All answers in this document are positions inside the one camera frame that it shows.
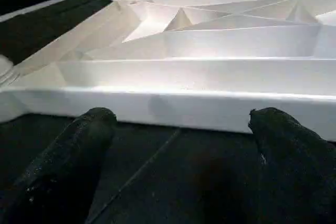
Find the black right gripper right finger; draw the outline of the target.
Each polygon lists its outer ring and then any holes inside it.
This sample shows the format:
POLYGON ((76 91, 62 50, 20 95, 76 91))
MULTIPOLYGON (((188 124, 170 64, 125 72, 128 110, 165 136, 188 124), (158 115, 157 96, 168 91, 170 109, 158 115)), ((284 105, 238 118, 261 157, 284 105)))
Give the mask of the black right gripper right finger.
POLYGON ((335 223, 335 145, 273 107, 250 111, 259 223, 335 223))

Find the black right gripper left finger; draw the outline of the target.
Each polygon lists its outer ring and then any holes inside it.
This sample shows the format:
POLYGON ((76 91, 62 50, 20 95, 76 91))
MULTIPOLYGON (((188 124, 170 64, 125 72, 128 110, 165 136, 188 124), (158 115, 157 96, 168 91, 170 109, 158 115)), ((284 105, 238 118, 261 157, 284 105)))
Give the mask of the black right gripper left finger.
POLYGON ((107 108, 75 118, 4 196, 1 223, 85 223, 117 123, 107 108))

